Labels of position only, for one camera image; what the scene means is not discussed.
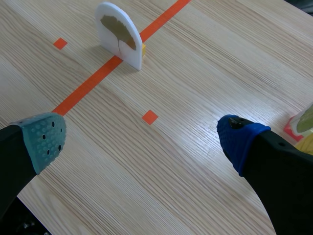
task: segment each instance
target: brown leaf picture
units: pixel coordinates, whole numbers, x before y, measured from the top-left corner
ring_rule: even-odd
[[[116,36],[119,52],[121,52],[119,48],[119,41],[125,42],[131,49],[136,50],[134,39],[121,21],[118,21],[114,16],[105,15],[100,21],[105,28],[107,28]]]
[[[301,116],[297,124],[297,132],[302,133],[313,128],[313,105]]]

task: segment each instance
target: wood grain surface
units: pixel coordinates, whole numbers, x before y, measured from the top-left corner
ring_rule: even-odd
[[[112,57],[99,2],[0,1],[0,128],[50,112]],[[140,32],[175,0],[112,2]],[[290,141],[313,100],[312,25],[282,0],[192,0],[145,43],[142,71],[122,63],[65,115],[61,155],[19,198],[53,235],[275,234],[216,125],[236,114]]]

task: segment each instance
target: orange tape line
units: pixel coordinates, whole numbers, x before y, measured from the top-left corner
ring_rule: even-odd
[[[190,0],[178,0],[162,15],[148,25],[141,33],[141,39],[145,42],[155,32],[157,32],[166,22],[175,16]],[[54,110],[54,113],[65,115],[71,110],[82,98],[85,97],[95,86],[97,86],[106,76],[108,76],[117,66],[122,63],[122,60],[117,56],[113,56],[101,68],[99,68],[93,75],[91,75],[82,85],[74,90],[68,97],[66,97]]]
[[[141,33],[141,39],[144,43],[150,38],[155,32],[157,32],[166,22],[174,17],[185,5],[191,0],[178,0],[170,8],[168,8],[162,15],[156,18],[148,27],[146,27]]]

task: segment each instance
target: white semicircle board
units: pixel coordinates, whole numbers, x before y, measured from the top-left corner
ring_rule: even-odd
[[[101,46],[141,70],[142,40],[126,12],[113,3],[102,2],[96,8],[95,20]]]

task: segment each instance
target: yellow object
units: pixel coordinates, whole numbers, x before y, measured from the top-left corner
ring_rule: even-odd
[[[142,44],[142,57],[146,54],[146,45]]]
[[[295,147],[302,152],[313,155],[313,134],[300,140]]]

